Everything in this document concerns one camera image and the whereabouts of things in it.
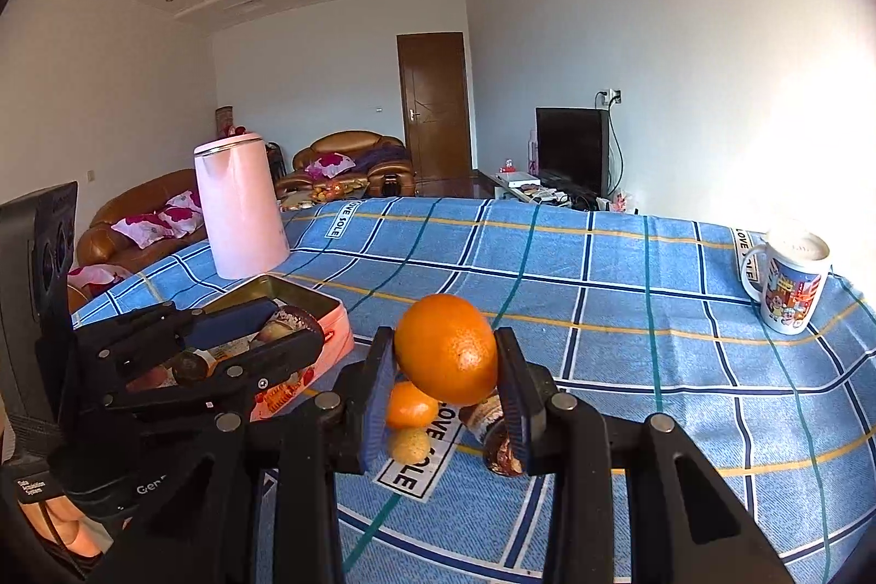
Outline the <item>left human hand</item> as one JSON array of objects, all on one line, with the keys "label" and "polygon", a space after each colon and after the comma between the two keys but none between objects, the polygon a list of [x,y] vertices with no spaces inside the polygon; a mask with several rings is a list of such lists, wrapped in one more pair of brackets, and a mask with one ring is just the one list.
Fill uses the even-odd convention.
[{"label": "left human hand", "polygon": [[19,508],[45,540],[85,559],[100,556],[100,546],[85,526],[85,515],[66,496],[19,504]]}]

